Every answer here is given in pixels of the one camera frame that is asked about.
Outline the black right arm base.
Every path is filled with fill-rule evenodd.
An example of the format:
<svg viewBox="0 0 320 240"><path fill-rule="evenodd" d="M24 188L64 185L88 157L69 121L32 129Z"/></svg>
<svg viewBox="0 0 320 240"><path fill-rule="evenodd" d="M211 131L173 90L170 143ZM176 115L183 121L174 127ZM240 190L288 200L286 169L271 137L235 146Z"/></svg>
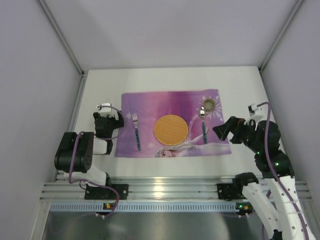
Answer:
<svg viewBox="0 0 320 240"><path fill-rule="evenodd" d="M250 183L259 183L258 178L252 172L237 174L232 178L232 183L218 183L216 185L218 199L225 201L244 199L242 190Z"/></svg>

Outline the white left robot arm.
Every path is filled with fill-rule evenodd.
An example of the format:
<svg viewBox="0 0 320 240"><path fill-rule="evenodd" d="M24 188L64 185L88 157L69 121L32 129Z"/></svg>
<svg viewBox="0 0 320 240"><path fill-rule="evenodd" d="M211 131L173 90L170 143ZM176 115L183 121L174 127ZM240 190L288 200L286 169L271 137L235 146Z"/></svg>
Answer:
<svg viewBox="0 0 320 240"><path fill-rule="evenodd" d="M54 166L68 175L70 183L86 182L94 187L112 187L108 173L93 164L94 155L110 155L115 130L124 127L120 111L105 115L93 113L95 132L65 132L54 157Z"/></svg>

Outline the fork with teal handle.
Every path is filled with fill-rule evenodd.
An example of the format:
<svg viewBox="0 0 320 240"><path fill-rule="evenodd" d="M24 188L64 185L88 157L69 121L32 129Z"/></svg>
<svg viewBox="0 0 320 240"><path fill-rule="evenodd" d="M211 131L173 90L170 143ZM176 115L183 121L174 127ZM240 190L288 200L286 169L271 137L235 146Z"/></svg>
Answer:
<svg viewBox="0 0 320 240"><path fill-rule="evenodd" d="M140 136L139 136L139 130L138 130L138 116L136 113L132 114L132 121L133 121L134 128L135 128L137 149L138 149L138 151L141 151L141 143L140 143Z"/></svg>

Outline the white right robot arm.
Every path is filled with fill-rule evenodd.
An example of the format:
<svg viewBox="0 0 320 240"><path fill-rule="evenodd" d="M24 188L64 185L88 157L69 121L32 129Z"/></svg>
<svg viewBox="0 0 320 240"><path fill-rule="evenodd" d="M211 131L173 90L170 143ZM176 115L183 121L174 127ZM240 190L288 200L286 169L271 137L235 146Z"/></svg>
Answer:
<svg viewBox="0 0 320 240"><path fill-rule="evenodd" d="M212 129L224 141L231 133L232 144L244 144L254 152L254 161L269 188L263 193L252 172L237 174L232 183L260 218L270 240L314 240L296 189L295 172L289 157L280 150L281 133L276 123L256 123L232 116Z"/></svg>

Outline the purple Frozen placemat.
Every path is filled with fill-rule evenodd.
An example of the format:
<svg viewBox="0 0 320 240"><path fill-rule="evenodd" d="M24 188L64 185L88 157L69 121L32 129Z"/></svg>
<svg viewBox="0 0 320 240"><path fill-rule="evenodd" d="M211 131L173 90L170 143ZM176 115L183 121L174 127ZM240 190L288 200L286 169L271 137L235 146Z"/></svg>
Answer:
<svg viewBox="0 0 320 240"><path fill-rule="evenodd" d="M204 144L202 121L198 110L207 98L215 100L213 112L206 112L207 144ZM172 158L229 155L227 140L220 141L213 127L224 123L220 92L217 89L199 91L162 91L124 93L121 96L124 128L117 138L115 156L119 158ZM141 151L138 151L132 114L138 118ZM160 143L154 135L157 120L165 115L177 115L188 125L186 139L173 146Z"/></svg>

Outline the small grey cup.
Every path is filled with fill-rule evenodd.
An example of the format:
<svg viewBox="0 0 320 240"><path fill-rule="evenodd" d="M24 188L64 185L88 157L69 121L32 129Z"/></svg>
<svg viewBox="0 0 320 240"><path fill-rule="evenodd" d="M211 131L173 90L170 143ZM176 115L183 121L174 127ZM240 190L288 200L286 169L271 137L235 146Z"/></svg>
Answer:
<svg viewBox="0 0 320 240"><path fill-rule="evenodd" d="M213 112L216 108L216 101L213 100L212 98L206 98L204 101L203 101L203 107L204 107L204 110L209 113L209 112Z"/></svg>

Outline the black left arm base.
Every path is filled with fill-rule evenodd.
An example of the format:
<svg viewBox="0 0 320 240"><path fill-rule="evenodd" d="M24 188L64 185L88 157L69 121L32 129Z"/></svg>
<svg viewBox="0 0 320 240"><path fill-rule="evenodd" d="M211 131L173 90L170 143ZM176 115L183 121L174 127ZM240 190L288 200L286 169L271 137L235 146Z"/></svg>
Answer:
<svg viewBox="0 0 320 240"><path fill-rule="evenodd" d="M110 188L113 188L119 195L110 189L93 185L85 184L85 200L126 200L129 194L129 185L123 183L112 183L110 178L107 178L106 183Z"/></svg>

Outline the spoon with teal handle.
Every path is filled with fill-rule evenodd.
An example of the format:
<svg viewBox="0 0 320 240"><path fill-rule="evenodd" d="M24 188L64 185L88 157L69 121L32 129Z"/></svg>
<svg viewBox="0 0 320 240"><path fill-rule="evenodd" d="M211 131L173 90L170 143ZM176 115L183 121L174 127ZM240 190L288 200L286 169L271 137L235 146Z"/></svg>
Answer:
<svg viewBox="0 0 320 240"><path fill-rule="evenodd" d="M198 109L198 115L201 119L201 124L202 124L203 142L204 142L204 144L207 144L207 130L206 130L206 125L205 125L206 110L203 106L201 106Z"/></svg>

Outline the round wooden plate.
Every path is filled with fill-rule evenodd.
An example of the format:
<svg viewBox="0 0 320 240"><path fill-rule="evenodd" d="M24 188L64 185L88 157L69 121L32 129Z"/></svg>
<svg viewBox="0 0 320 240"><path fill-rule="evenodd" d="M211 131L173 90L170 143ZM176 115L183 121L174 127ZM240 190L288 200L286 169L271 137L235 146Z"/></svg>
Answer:
<svg viewBox="0 0 320 240"><path fill-rule="evenodd" d="M175 146L187 138L189 127L182 117L169 114L156 121L153 132L155 138L163 145Z"/></svg>

